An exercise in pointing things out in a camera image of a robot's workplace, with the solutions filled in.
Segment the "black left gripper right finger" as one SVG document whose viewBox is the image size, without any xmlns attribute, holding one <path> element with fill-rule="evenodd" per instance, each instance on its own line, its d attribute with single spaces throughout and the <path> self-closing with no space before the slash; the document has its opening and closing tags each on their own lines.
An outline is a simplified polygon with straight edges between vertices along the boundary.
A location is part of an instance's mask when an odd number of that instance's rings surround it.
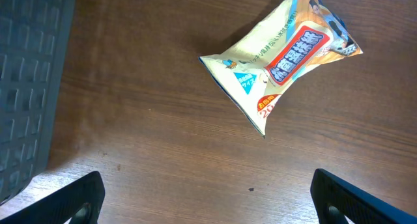
<svg viewBox="0 0 417 224">
<path fill-rule="evenodd" d="M 324 169 L 316 169 L 310 187 L 320 224 L 416 223 L 412 216 Z"/>
</svg>

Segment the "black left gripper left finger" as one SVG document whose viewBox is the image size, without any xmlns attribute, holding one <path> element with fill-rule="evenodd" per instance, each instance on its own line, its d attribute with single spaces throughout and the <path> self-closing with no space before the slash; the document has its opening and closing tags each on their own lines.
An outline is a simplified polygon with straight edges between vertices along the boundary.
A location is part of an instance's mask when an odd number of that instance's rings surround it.
<svg viewBox="0 0 417 224">
<path fill-rule="evenodd" d="M 36 203 L 1 220 L 1 224 L 97 224 L 105 188 L 93 171 Z"/>
</svg>

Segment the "cream snack bag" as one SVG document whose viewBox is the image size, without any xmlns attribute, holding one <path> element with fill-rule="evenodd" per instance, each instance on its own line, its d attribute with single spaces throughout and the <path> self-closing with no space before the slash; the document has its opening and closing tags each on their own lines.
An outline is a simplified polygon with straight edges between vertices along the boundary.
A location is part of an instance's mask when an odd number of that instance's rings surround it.
<svg viewBox="0 0 417 224">
<path fill-rule="evenodd" d="M 361 53 L 344 22 L 320 0 L 284 0 L 229 49 L 199 60 L 265 135 L 267 117 L 297 78 Z"/>
</svg>

